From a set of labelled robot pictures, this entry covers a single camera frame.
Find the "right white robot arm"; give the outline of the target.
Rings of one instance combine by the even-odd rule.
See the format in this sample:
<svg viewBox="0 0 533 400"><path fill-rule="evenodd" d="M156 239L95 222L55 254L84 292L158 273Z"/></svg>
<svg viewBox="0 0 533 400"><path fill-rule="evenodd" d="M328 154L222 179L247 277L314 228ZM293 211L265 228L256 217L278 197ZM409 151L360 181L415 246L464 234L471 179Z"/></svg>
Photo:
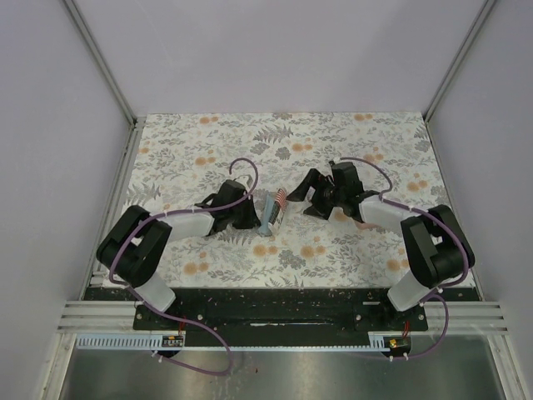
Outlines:
<svg viewBox="0 0 533 400"><path fill-rule="evenodd" d="M402 236L410 271L389 288L388 304L379 309L381 324L396 330L408 321L408 310L442 288L463 282L476 262L475 254L450 207L441 204L421 210L387 199L388 188L365 189L354 157L330 162L331 174L312 168L287 195L301 202L310 190L311 206L304 213L327 220L334 208L358 223L377 225Z"/></svg>

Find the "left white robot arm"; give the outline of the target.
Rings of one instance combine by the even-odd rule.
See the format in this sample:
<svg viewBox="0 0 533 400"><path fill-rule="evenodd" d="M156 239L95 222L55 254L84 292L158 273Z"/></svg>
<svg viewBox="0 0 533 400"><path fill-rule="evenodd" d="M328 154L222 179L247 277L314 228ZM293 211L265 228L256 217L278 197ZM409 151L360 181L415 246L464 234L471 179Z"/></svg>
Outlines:
<svg viewBox="0 0 533 400"><path fill-rule="evenodd" d="M152 320L174 328L181 310L176 294L157 272L166 245L185 238L207 238L225 230L260 226L253 196L242 183L227 179L215 193L183 210L152 215L133 205L119 218L97 248L97 260L141 300L153 307Z"/></svg>

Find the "blue cleaning cloth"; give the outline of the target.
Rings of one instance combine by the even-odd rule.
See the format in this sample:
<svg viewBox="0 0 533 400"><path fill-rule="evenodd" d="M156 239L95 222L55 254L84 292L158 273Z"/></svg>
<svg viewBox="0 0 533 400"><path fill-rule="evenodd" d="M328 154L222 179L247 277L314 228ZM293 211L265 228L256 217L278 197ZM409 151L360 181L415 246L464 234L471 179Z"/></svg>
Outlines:
<svg viewBox="0 0 533 400"><path fill-rule="evenodd" d="M272 235L270 228L271 214L274 208L274 202L270 196L266 197L266 203L262 214L261 226L258 228L258 233L263 237L270 237Z"/></svg>

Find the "pink glasses case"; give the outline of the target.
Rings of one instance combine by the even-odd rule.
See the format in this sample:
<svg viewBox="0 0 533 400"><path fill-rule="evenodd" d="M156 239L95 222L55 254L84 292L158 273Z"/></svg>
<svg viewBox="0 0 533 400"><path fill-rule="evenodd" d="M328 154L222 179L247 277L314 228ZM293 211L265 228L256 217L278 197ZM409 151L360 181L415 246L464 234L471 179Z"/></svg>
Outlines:
<svg viewBox="0 0 533 400"><path fill-rule="evenodd" d="M373 228L380 227L380 225L378 224L368 223L368 222L358 222L358 221L355 221L355 225L358 229L361 229L361 230L367 230L367 229L373 229Z"/></svg>

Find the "flag pattern glasses case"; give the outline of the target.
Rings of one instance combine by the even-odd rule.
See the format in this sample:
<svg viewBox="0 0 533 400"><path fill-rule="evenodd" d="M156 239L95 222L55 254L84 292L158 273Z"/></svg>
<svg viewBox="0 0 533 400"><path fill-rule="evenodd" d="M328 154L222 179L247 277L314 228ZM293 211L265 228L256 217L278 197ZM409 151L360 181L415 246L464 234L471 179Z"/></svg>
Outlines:
<svg viewBox="0 0 533 400"><path fill-rule="evenodd" d="M270 228L271 228L271 232L273 236L274 234L277 233L277 231L281 227L283 218L286 213L287 192L285 188L280 187L277 189L276 192L269 192L266 195L266 199L267 199L267 196L270 196L274 202L274 208L273 208L271 219L270 219L270 223L271 223Z"/></svg>

